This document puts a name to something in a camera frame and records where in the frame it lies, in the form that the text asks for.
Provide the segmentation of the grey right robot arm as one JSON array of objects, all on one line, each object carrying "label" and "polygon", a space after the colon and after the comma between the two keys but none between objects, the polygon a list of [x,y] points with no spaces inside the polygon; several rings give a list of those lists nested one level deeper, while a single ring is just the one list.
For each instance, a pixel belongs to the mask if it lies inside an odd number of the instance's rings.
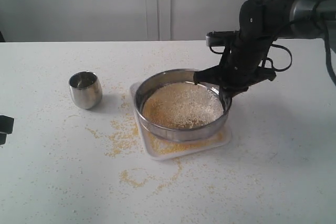
[{"label": "grey right robot arm", "polygon": [[234,97],[252,85],[273,81],[279,69],[265,65],[279,38],[322,38],[327,72],[335,81],[329,39],[335,29],[335,0],[247,0],[240,9],[239,25],[238,31],[206,35],[209,48],[224,47],[224,51],[218,65],[194,73],[195,84],[215,84],[221,95]]}]

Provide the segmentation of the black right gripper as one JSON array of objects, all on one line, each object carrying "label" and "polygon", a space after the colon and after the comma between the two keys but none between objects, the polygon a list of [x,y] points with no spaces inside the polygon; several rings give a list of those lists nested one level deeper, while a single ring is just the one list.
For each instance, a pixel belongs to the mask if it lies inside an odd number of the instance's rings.
[{"label": "black right gripper", "polygon": [[230,45],[225,46],[219,65],[194,72],[194,84],[220,86],[219,99],[222,107],[230,109],[233,97],[247,91],[252,85],[275,79],[273,69],[259,66],[266,59],[271,43],[270,36],[245,38],[237,35]]}]

